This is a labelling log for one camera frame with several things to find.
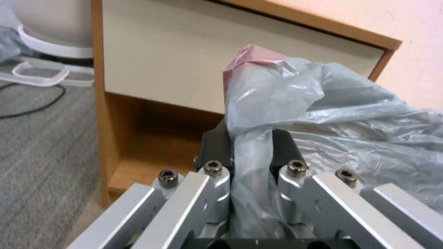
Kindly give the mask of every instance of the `drawer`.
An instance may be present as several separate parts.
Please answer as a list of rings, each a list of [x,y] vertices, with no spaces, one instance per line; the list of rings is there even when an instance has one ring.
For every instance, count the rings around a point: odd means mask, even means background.
[[[104,0],[105,90],[224,113],[222,71],[247,44],[364,75],[383,50],[202,0]]]

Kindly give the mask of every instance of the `white wall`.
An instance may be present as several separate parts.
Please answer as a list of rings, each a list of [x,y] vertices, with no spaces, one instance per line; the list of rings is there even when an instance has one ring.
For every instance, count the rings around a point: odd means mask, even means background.
[[[285,0],[403,41],[377,80],[417,108],[443,111],[442,0]]]

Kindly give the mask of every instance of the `screw head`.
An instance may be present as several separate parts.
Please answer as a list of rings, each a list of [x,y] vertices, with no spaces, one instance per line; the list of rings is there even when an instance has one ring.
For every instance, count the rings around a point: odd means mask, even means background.
[[[177,184],[179,183],[179,175],[177,174],[177,171],[172,169],[165,169],[160,171],[157,178],[160,185],[164,188],[172,188],[177,186]]]
[[[222,165],[217,160],[207,161],[203,166],[205,174],[212,177],[217,177],[222,174]]]
[[[300,160],[291,160],[288,162],[288,175],[292,177],[304,177],[306,175],[306,163]]]
[[[342,168],[337,170],[335,175],[349,187],[355,187],[355,183],[357,182],[357,174],[354,171]]]

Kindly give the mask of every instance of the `white round object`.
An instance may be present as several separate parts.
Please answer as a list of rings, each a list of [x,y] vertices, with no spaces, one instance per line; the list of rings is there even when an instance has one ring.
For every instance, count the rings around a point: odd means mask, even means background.
[[[68,58],[93,57],[92,47],[73,47],[43,41],[27,34],[23,25],[19,26],[18,32],[22,41],[35,51]]]
[[[87,0],[13,0],[23,24],[20,37],[32,49],[55,56],[92,58],[91,3]]]

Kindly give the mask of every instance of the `gray plastic bag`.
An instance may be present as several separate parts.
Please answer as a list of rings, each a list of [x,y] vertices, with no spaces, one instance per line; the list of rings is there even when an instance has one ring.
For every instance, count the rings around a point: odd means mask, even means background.
[[[291,131],[314,173],[346,167],[367,186],[394,183],[443,213],[443,117],[415,111],[337,63],[248,45],[224,72],[234,147],[232,237],[282,237],[269,174],[273,128]]]
[[[33,51],[23,44],[17,31],[0,26],[0,63],[19,55],[32,55]]]

